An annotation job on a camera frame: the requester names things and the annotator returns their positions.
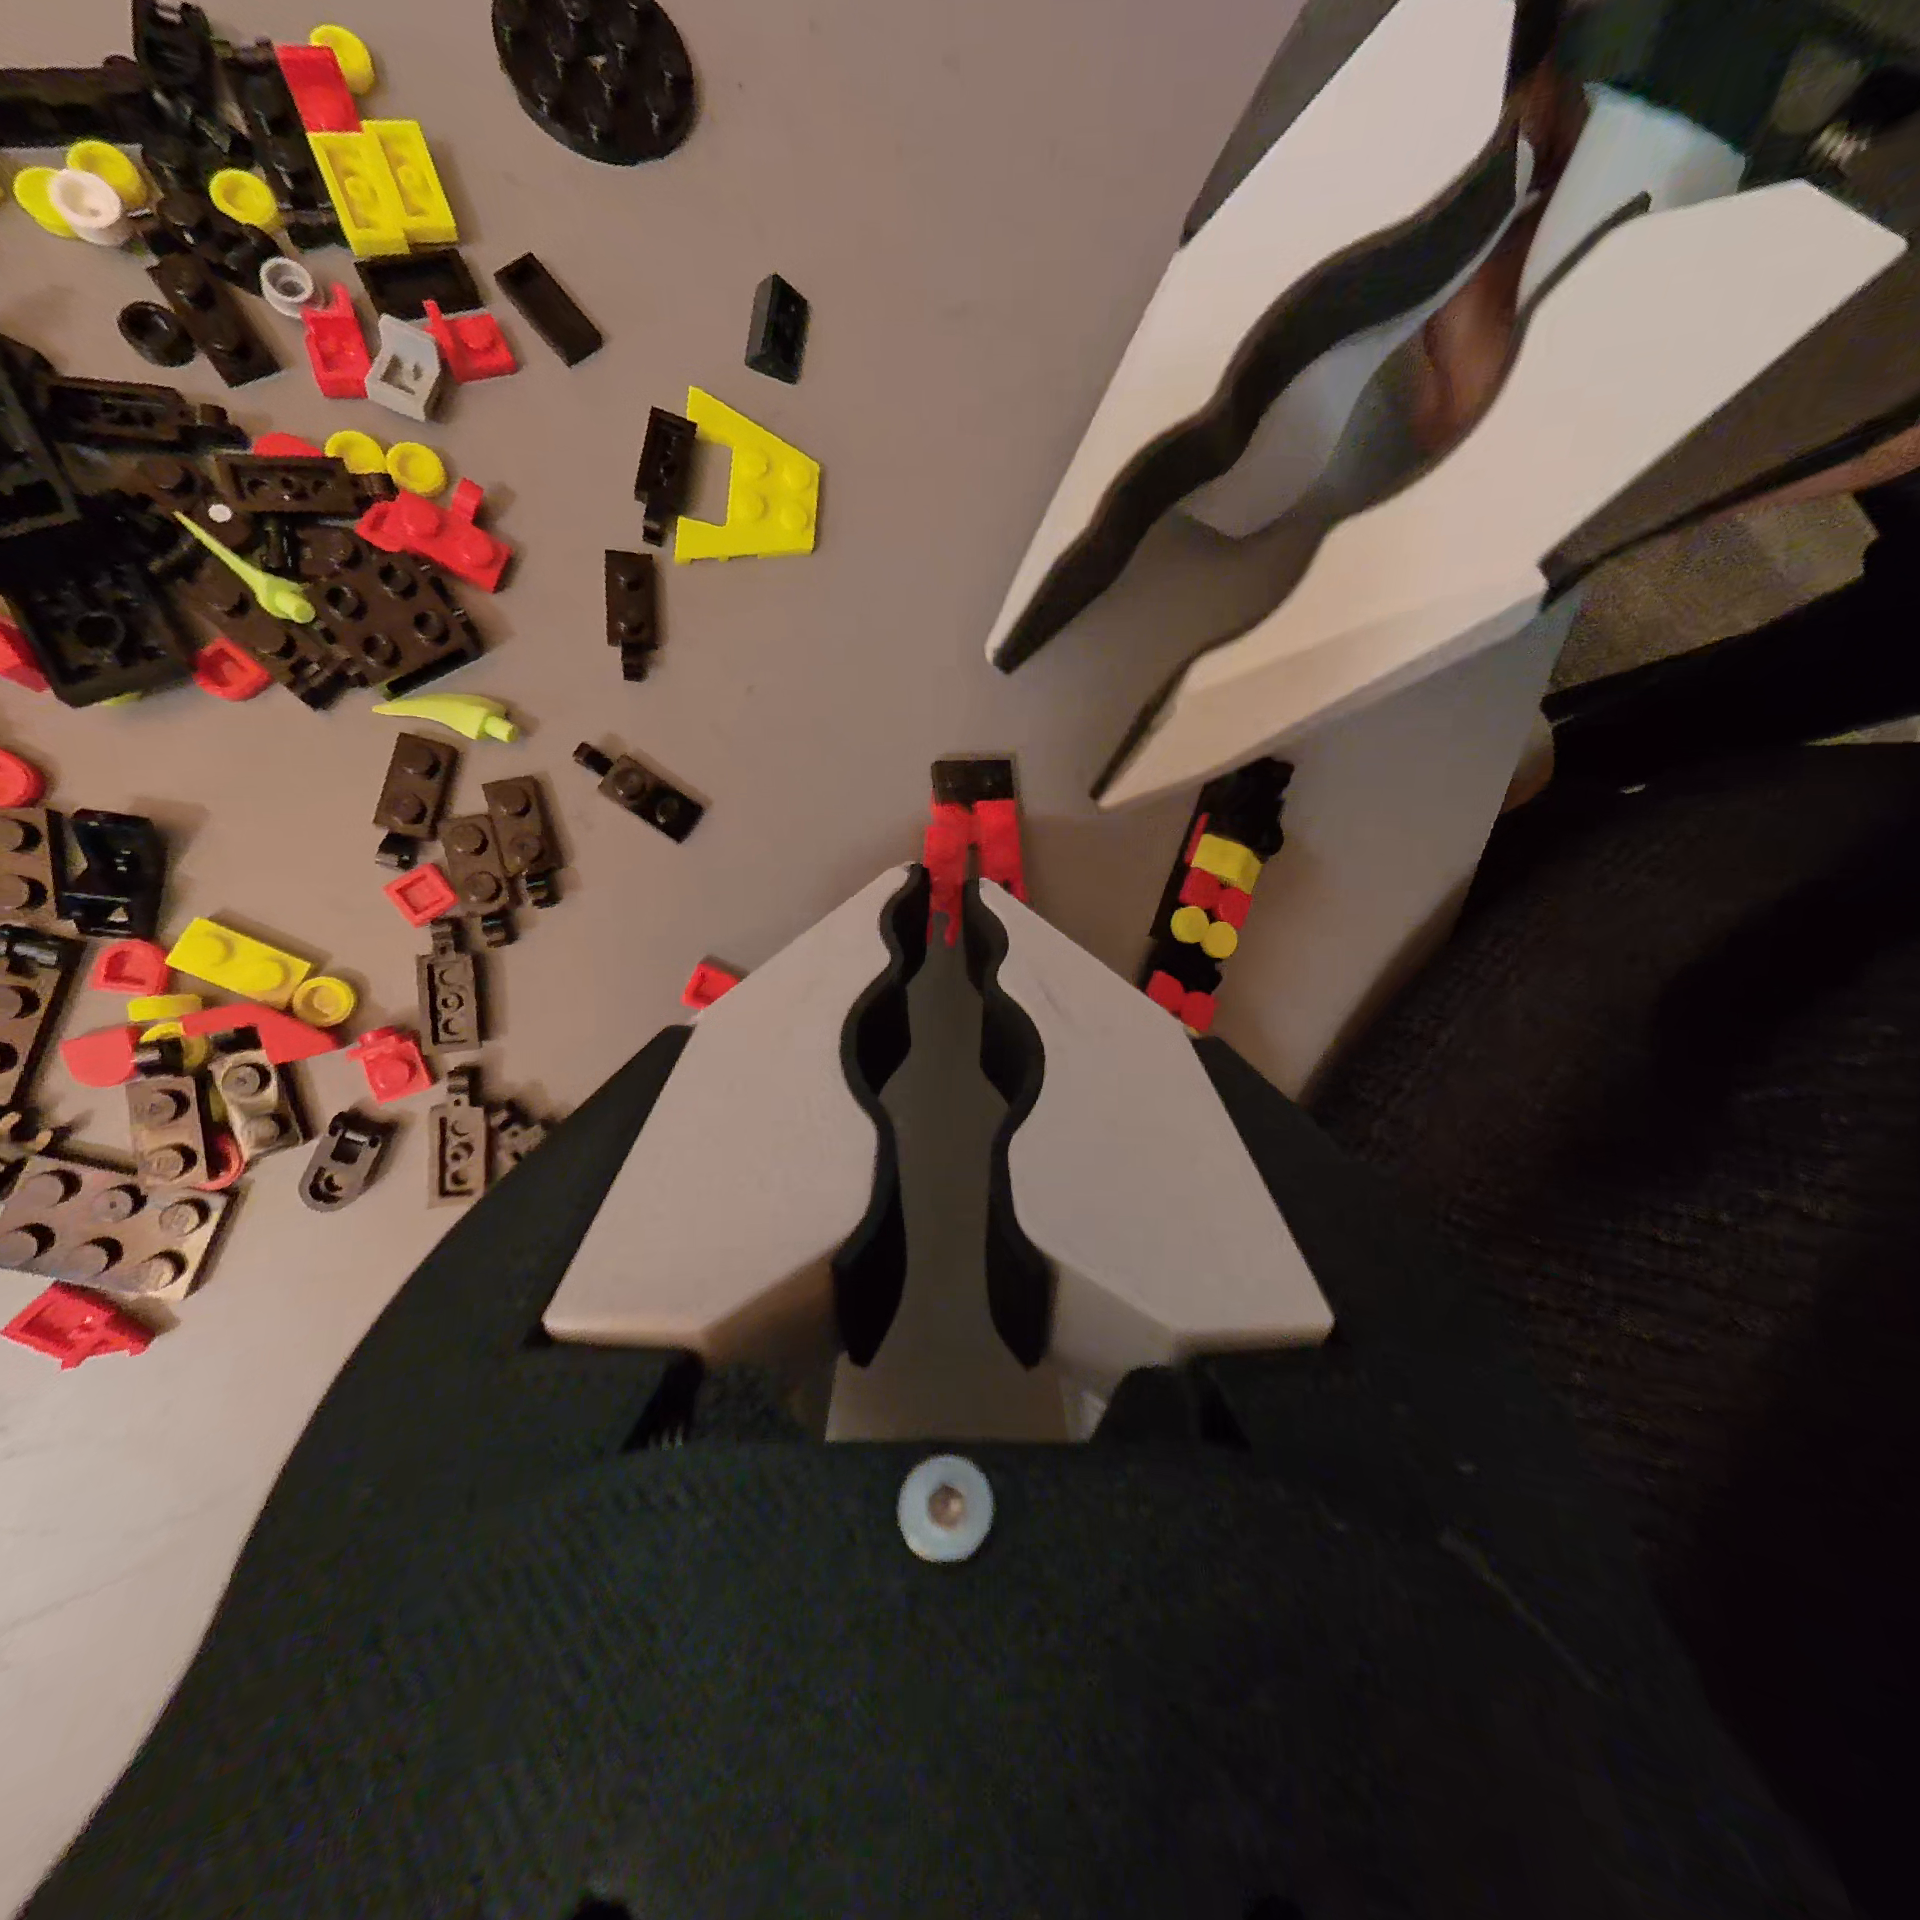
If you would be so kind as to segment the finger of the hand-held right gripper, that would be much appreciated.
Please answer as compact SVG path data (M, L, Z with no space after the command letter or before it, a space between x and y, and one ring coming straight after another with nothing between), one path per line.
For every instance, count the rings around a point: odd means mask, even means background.
M1811 181L1621 219L1537 295L1471 434L1191 660L1092 803L1231 772L1514 637L1562 542L1906 248Z
M1402 3L1337 48L1309 4L1193 205L987 635L1015 672L1172 511L1247 540L1299 510L1386 358L1477 267L1529 182L1509 104L1520 4Z

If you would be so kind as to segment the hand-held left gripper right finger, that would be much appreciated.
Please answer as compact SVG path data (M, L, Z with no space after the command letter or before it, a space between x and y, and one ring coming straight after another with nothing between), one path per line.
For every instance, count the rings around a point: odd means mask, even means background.
M1171 1015L993 879L976 994L1003 1107L983 1276L1025 1368L1109 1402L1145 1366L1328 1339L1328 1296Z

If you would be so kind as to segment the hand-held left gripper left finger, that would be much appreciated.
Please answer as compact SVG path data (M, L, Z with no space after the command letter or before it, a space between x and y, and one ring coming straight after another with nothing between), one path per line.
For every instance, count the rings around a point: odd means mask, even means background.
M563 1343L765 1374L833 1421L906 1293L898 1138L925 869L882 869L674 1029L679 1056L545 1308Z

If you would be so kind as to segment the pile of lego pieces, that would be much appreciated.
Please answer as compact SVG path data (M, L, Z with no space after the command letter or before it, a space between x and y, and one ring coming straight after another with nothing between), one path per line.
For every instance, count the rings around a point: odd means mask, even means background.
M4 335L4 700L67 716L268 698L373 707L369 751L205 719L136 751L127 806L60 794L4 747L4 1274L37 1286L7 1336L79 1364L141 1354L218 1256L250 1172L306 1152L305 1064L348 1059L384 1115L340 1110L299 1191L351 1204L394 1115L456 1064L429 1186L487 1186L539 1138L472 1093L484 964L589 876L621 879L548 942L523 1013L610 1040L616 996L691 955L683 852L703 804L592 738L596 800L565 823L512 746L459 794L461 741L517 711L472 680L509 591L517 692L610 707L657 652L657 564L596 556L616 443L609 324L642 320L639 208L533 152L509 79L467 94L456 191L477 194L483 277L432 152L440 125L362 104L331 43L228 43L202 7L136 4L136 51L4 70L4 146L39 213L131 254L152 295L131 351L203 363L224 396L81 374ZM567 368L499 293L538 254L603 331Z

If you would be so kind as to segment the black red yellow lego assembly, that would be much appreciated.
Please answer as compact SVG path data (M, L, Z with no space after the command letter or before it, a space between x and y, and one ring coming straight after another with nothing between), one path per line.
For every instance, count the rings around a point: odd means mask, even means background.
M1284 845L1291 779L1291 762L1277 757L1209 779L1171 864L1136 984L1193 1040L1212 1030L1258 882Z

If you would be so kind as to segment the black lego slope piece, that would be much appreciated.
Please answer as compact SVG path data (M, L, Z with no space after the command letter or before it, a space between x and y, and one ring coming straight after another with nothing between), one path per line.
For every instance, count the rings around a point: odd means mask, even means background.
M780 271L769 271L753 302L749 339L744 366L785 386L803 379L809 342L809 302Z

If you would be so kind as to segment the yellow lego wedge plate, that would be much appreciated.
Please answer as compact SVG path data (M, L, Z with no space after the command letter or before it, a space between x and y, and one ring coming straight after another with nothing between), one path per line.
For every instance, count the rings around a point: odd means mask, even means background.
M803 448L691 386L687 421L697 446L725 451L727 511L720 520L679 517L672 560L804 558L818 542L824 469Z

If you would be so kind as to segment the black round lego plate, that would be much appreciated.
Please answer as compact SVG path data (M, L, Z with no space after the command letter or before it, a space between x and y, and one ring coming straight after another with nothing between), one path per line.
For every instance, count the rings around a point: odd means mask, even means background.
M492 34L519 108L578 157L664 160L696 124L692 59L658 3L493 3Z

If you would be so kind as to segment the black flat lego tile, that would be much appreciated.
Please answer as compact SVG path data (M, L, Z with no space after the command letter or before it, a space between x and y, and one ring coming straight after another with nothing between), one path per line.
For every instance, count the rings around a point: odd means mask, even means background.
M603 350L603 331L538 254L523 251L500 262L493 270L493 280L499 293L567 368L577 368Z

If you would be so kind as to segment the person's right hand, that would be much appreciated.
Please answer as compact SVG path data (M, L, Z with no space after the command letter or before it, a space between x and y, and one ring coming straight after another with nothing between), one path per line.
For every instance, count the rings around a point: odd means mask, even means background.
M1413 379L1410 427L1440 453L1483 414L1517 333L1527 239L1507 236L1427 322Z

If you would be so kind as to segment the person's black knit sweater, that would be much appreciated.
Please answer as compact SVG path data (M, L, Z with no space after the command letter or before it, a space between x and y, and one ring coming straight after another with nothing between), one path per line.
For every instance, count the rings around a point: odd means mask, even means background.
M1312 1109L1517 1317L1720 1716L1917 1910L1917 762L1501 819Z

